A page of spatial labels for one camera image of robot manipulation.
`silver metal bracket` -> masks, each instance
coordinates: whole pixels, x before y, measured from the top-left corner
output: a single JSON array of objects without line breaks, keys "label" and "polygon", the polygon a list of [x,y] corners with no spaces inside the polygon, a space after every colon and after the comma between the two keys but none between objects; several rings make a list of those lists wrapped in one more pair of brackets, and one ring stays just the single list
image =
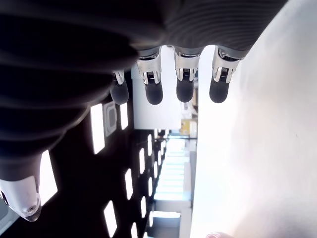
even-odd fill
[{"label": "silver metal bracket", "polygon": [[175,52],[175,70],[177,79],[183,81],[184,76],[189,77],[189,81],[193,81],[198,69],[200,54],[186,55],[180,52]]},{"label": "silver metal bracket", "polygon": [[113,75],[115,76],[119,85],[124,83],[124,71],[123,70],[113,72]]},{"label": "silver metal bracket", "polygon": [[220,78],[225,78],[226,83],[230,83],[232,74],[236,71],[239,62],[243,58],[233,58],[216,46],[212,60],[212,75],[216,82]]},{"label": "silver metal bracket", "polygon": [[139,57],[137,66],[144,84],[148,85],[149,80],[154,80],[155,84],[159,84],[161,76],[160,48],[153,55]]}]

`ceiling light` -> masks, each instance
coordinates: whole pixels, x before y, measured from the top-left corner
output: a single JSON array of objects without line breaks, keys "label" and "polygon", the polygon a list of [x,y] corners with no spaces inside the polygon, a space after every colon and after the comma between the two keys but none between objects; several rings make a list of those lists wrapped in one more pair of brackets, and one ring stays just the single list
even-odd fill
[{"label": "ceiling light", "polygon": [[41,205],[43,206],[55,193],[57,193],[57,186],[48,150],[42,154],[40,181],[39,193]]},{"label": "ceiling light", "polygon": [[148,136],[148,156],[152,155],[152,135]]},{"label": "ceiling light", "polygon": [[164,144],[163,144],[163,142],[160,144],[160,153],[161,153],[161,155],[164,154]]},{"label": "ceiling light", "polygon": [[154,139],[156,139],[158,137],[158,130],[154,129]]},{"label": "ceiling light", "polygon": [[142,215],[142,218],[145,218],[146,213],[147,213],[147,205],[146,205],[145,197],[143,196],[142,199],[141,199],[141,215]]},{"label": "ceiling light", "polygon": [[152,177],[149,178],[149,197],[152,196],[153,185],[152,185]]},{"label": "ceiling light", "polygon": [[154,211],[153,217],[158,218],[180,218],[180,213],[178,212],[162,212],[162,211]]},{"label": "ceiling light", "polygon": [[120,105],[121,129],[124,130],[128,126],[128,109],[127,103]]},{"label": "ceiling light", "polygon": [[158,151],[158,166],[161,165],[161,153]]},{"label": "ceiling light", "polygon": [[144,158],[144,149],[142,148],[139,152],[139,160],[140,160],[140,174],[143,174],[145,169],[145,158]]},{"label": "ceiling light", "polygon": [[103,106],[97,104],[90,109],[94,154],[105,147]]},{"label": "ceiling light", "polygon": [[110,238],[113,237],[115,230],[117,229],[117,222],[115,220],[115,214],[113,209],[113,202],[110,201],[106,208],[104,209],[104,215],[106,219],[106,226],[108,229],[108,233]]},{"label": "ceiling light", "polygon": [[125,173],[125,187],[127,189],[127,199],[130,200],[133,194],[131,169],[128,169]]},{"label": "ceiling light", "polygon": [[150,227],[153,226],[153,211],[151,211],[149,214],[149,225],[150,225]]},{"label": "ceiling light", "polygon": [[135,222],[133,223],[131,228],[131,237],[138,238],[137,225],[135,224]]},{"label": "ceiling light", "polygon": [[154,178],[157,178],[158,176],[158,163],[154,162]]}]

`white wall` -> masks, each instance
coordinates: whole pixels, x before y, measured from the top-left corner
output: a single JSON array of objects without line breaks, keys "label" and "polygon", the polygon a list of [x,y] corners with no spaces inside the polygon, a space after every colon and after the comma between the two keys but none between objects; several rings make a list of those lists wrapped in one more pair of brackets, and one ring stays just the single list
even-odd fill
[{"label": "white wall", "polygon": [[317,1],[291,0],[239,65],[228,99],[199,70],[192,238],[314,238],[317,233]]},{"label": "white wall", "polygon": [[159,105],[148,102],[143,80],[136,65],[132,67],[133,115],[135,129],[175,129],[181,126],[181,106],[176,96],[176,71],[173,48],[161,49],[163,100]]}]

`black fingertip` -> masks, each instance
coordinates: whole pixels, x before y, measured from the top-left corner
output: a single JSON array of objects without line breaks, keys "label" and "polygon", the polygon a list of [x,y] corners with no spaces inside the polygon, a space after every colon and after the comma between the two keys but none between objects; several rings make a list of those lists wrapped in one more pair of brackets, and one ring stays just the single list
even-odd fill
[{"label": "black fingertip", "polygon": [[111,97],[114,103],[118,105],[125,104],[129,100],[129,91],[126,81],[123,84],[118,84],[117,81],[114,81],[114,85],[110,90]]},{"label": "black fingertip", "polygon": [[214,103],[222,103],[228,96],[229,83],[216,82],[213,77],[210,83],[209,96]]},{"label": "black fingertip", "polygon": [[194,82],[188,80],[177,80],[176,94],[179,101],[189,102],[194,94]]},{"label": "black fingertip", "polygon": [[163,100],[163,89],[161,82],[159,82],[158,84],[145,84],[145,93],[147,95],[149,103],[151,103],[152,105],[160,104],[160,102]]}]

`black ceiling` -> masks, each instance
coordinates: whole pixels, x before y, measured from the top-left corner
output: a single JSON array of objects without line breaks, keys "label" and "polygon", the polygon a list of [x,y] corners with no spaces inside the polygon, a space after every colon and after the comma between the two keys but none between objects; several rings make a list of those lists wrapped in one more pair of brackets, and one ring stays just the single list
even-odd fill
[{"label": "black ceiling", "polygon": [[[136,222],[138,237],[143,237],[153,196],[148,197],[148,178],[154,179],[151,160],[146,159],[145,173],[139,175],[139,150],[147,156],[147,137],[153,131],[134,130],[132,82],[126,75],[130,93],[128,101],[129,125],[121,130],[120,106],[117,130],[105,140],[105,148],[94,155],[90,114],[75,128],[69,130],[62,141],[51,151],[50,157],[58,188],[57,194],[42,208],[40,218],[27,222],[19,218],[3,235],[6,237],[94,237],[107,238],[104,208],[113,201],[117,230],[114,238],[131,236],[131,226]],[[108,96],[103,103],[111,101]],[[160,142],[153,143],[157,160]],[[133,195],[126,198],[124,175],[132,170]],[[141,217],[141,198],[145,196],[149,207],[146,217]]]}]

